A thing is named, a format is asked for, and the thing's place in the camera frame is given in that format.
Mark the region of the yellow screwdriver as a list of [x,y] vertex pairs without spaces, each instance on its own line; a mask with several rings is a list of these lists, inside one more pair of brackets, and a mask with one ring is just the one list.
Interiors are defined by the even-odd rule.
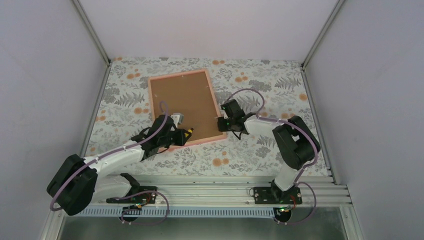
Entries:
[[188,138],[189,136],[191,136],[193,133],[193,130],[194,130],[193,128],[188,129],[187,132],[184,134],[185,137]]

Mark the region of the pink picture frame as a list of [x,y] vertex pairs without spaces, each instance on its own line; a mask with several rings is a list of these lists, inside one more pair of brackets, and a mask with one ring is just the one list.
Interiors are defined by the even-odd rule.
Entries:
[[147,79],[152,118],[162,114],[160,102],[169,114],[183,115],[182,129],[193,128],[185,147],[225,140],[227,134],[218,130],[222,116],[207,69],[151,76]]

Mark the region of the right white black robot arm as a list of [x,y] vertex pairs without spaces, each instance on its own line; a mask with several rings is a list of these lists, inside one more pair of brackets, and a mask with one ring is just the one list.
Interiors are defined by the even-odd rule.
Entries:
[[295,115],[288,120],[268,118],[256,113],[245,113],[238,102],[231,99],[222,104],[225,116],[217,119],[220,132],[240,135],[259,135],[275,140],[282,157],[281,169],[271,182],[271,198],[278,204],[290,197],[307,163],[315,163],[321,146],[304,120]]

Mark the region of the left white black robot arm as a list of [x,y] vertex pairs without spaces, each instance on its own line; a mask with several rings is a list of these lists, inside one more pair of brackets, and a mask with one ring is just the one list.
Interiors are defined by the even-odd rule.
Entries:
[[184,146],[193,128],[179,128],[182,120],[180,113],[162,114],[152,126],[142,129],[119,147],[93,156],[68,156],[47,185],[46,191],[52,197],[50,210],[64,210],[73,216],[102,200],[134,202],[140,191],[135,180],[127,173],[111,174],[159,154],[160,149]]

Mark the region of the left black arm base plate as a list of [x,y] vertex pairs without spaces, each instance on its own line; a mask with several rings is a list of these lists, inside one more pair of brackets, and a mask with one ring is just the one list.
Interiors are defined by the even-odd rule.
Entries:
[[124,197],[111,197],[106,200],[108,204],[129,204],[129,205],[146,205],[156,202],[156,186],[140,186],[138,189],[134,187]]

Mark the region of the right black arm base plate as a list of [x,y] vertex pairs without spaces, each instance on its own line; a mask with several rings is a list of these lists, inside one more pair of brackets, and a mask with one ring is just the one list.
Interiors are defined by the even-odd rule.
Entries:
[[302,194],[299,187],[292,186],[282,191],[276,185],[251,187],[248,195],[254,198],[256,205],[297,205],[302,204]]

